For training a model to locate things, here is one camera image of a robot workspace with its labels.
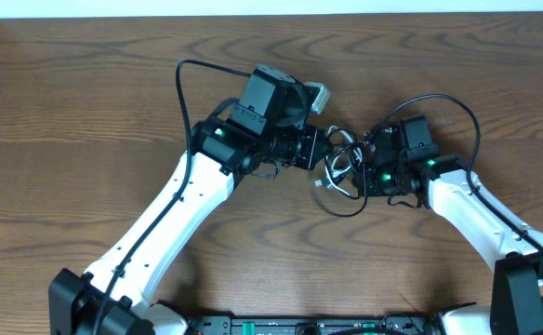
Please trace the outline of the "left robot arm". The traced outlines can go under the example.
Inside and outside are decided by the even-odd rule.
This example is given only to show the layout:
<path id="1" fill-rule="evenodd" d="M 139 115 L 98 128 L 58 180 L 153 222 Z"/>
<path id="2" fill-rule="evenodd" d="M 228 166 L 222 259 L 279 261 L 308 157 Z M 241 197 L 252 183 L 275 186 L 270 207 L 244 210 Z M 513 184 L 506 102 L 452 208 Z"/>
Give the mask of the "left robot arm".
<path id="1" fill-rule="evenodd" d="M 331 149 L 309 124 L 330 92 L 268 65 L 240 98 L 185 126 L 187 149 L 163 190 L 125 235 L 82 275 L 62 269 L 48 289 L 53 334 L 183 334 L 187 320 L 153 294 L 205 218 L 260 164 L 312 170 Z"/>

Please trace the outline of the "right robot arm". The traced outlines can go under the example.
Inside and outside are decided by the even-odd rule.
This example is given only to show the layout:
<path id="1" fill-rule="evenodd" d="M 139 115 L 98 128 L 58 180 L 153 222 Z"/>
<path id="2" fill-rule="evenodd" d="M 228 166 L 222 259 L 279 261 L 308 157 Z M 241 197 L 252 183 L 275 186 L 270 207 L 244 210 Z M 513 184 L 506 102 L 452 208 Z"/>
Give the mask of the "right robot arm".
<path id="1" fill-rule="evenodd" d="M 543 334 L 543 233 L 482 184 L 470 164 L 442 155 L 425 117 L 380 123 L 365 136 L 371 158 L 359 193 L 388 199 L 412 194 L 419 207 L 449 221 L 494 275 L 491 302 L 449 307 L 428 334 Z"/>

